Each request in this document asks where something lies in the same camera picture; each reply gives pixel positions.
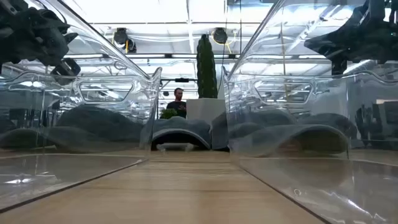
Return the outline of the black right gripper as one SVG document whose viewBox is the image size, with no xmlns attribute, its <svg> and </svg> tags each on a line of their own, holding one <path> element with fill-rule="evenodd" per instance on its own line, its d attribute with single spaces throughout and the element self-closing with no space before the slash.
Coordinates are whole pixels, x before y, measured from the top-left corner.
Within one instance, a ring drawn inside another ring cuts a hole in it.
<svg viewBox="0 0 398 224">
<path fill-rule="evenodd" d="M 339 29 L 308 39 L 304 46 L 331 58 L 334 75 L 343 74 L 349 61 L 397 60 L 397 0 L 367 0 Z"/>
</svg>

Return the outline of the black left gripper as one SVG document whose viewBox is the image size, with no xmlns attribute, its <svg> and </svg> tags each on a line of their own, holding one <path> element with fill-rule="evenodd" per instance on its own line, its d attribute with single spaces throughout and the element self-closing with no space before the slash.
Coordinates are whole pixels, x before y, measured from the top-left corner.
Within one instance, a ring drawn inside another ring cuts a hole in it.
<svg viewBox="0 0 398 224">
<path fill-rule="evenodd" d="M 51 75 L 61 85 L 81 72 L 72 58 L 66 58 L 68 43 L 78 37 L 70 25 L 43 6 L 30 7 L 25 1 L 1 0 L 1 64 L 23 60 L 51 67 Z"/>
</svg>

